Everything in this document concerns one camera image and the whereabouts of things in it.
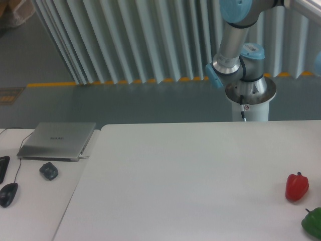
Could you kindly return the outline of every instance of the laptop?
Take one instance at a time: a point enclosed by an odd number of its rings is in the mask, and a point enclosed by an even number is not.
[[[88,144],[96,123],[39,123],[21,147],[21,159],[78,161]]]

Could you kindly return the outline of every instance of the red bell pepper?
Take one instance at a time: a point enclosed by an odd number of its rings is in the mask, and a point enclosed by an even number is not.
[[[309,189],[309,181],[300,172],[289,175],[286,182],[285,197],[289,201],[300,200]]]

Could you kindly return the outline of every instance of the gray mouse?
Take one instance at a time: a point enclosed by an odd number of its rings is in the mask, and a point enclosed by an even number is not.
[[[0,190],[0,206],[8,207],[15,198],[18,183],[9,183]]]
[[[39,171],[47,178],[49,181],[55,179],[58,176],[58,169],[51,162],[44,164]]]

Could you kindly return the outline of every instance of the mouse cable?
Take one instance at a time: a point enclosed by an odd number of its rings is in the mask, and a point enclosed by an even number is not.
[[[6,129],[4,129],[4,130],[0,133],[0,135],[1,135],[3,132],[5,132],[6,130],[9,130],[9,129],[23,129],[23,128],[21,128],[21,127],[10,127],[10,128],[6,128]]]
[[[19,148],[19,151],[21,150],[22,144],[24,143],[25,139],[27,139],[29,136],[31,136],[32,133],[33,133],[33,132],[31,132],[26,138],[24,138],[24,139],[22,140],[21,145],[20,145],[20,148]],[[17,175],[18,175],[18,172],[19,172],[20,167],[21,167],[21,158],[19,158],[19,159],[20,159],[20,165],[19,165],[19,167],[18,167],[18,170],[17,170],[16,176],[15,176],[14,183],[16,182]]]

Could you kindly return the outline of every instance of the laptop logo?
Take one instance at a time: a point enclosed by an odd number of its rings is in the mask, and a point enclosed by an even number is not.
[[[51,140],[63,140],[64,137],[50,137]]]

